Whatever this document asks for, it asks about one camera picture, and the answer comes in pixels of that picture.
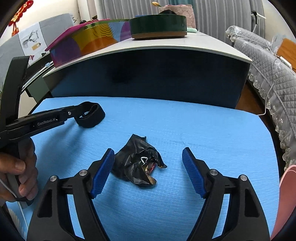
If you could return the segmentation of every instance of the candy wrapper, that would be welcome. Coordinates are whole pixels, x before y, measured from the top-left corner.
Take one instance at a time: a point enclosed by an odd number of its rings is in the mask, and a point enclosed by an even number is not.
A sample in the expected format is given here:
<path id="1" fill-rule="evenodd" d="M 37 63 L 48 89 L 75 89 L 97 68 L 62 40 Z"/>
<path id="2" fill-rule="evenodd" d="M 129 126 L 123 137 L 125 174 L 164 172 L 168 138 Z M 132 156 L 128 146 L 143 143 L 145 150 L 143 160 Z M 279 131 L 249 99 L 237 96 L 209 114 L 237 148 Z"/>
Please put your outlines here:
<path id="1" fill-rule="evenodd" d="M 140 186 L 152 186 L 156 180 L 150 176 L 155 166 L 166 168 L 159 152 L 146 137 L 133 134 L 126 145 L 115 154 L 112 173 L 123 180 L 130 180 Z"/>

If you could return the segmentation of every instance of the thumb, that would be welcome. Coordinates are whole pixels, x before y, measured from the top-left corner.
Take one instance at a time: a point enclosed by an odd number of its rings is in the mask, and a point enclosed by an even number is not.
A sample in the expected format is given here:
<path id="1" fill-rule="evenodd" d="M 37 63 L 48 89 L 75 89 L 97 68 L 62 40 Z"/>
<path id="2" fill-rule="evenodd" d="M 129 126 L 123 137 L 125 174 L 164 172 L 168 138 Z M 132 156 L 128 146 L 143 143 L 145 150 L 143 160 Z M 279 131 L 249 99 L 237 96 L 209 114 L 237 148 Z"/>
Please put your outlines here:
<path id="1" fill-rule="evenodd" d="M 19 175 L 25 169 L 26 164 L 22 160 L 6 153 L 0 153 L 0 172 Z"/>

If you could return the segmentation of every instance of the picture on wall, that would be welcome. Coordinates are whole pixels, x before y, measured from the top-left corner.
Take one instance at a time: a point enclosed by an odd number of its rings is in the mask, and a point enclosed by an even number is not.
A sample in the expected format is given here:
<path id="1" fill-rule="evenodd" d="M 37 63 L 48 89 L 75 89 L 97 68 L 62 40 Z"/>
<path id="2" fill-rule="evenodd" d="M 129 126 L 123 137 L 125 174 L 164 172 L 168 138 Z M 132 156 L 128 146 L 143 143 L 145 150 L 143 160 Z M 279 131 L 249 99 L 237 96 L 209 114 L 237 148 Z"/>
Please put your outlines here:
<path id="1" fill-rule="evenodd" d="M 24 54 L 30 56 L 29 65 L 32 65 L 46 54 L 47 45 L 39 22 L 20 31 L 18 37 Z"/>
<path id="2" fill-rule="evenodd" d="M 72 18 L 73 25 L 78 25 L 81 22 L 81 18 L 74 16 L 73 14 L 70 14 L 70 16 Z"/>

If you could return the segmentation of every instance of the metal screw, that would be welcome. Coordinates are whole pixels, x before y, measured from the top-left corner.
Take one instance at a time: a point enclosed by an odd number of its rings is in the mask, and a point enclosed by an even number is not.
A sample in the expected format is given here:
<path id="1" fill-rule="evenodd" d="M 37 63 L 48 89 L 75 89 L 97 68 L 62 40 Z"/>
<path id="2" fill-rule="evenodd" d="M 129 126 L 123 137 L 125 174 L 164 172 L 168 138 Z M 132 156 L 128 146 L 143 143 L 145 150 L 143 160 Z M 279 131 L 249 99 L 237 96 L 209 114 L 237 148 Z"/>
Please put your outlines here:
<path id="1" fill-rule="evenodd" d="M 87 170 L 81 170 L 79 172 L 79 175 L 81 175 L 81 176 L 85 176 L 86 174 L 87 174 Z"/>
<path id="2" fill-rule="evenodd" d="M 57 176 L 51 176 L 51 177 L 50 177 L 50 181 L 51 181 L 51 182 L 54 182 L 56 179 L 57 179 Z"/>
<path id="3" fill-rule="evenodd" d="M 242 180 L 242 181 L 246 181 L 246 180 L 248 180 L 248 178 L 247 178 L 247 176 L 245 176 L 245 175 L 241 175 L 241 180 Z"/>
<path id="4" fill-rule="evenodd" d="M 210 174 L 213 175 L 213 176 L 215 176 L 215 175 L 218 174 L 218 171 L 216 169 L 211 169 L 210 170 Z"/>

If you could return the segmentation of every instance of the gold pattern print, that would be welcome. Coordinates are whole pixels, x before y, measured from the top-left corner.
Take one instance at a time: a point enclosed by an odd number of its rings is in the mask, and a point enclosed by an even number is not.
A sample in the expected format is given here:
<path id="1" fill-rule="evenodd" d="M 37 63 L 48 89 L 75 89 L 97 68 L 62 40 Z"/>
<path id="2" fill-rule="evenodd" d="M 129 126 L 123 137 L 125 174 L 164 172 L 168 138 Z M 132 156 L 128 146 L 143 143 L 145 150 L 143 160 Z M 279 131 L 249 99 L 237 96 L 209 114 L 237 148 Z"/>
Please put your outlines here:
<path id="1" fill-rule="evenodd" d="M 143 169 L 143 171 L 146 174 L 146 172 L 148 170 L 148 166 L 147 165 L 143 165 L 142 166 L 142 169 Z M 151 185 L 155 185 L 156 184 L 156 180 L 153 177 L 151 177 L 149 174 L 146 174 L 146 176 L 147 176 L 147 178 L 148 178 L 148 180 L 149 180 L 149 182 L 150 182 Z"/>

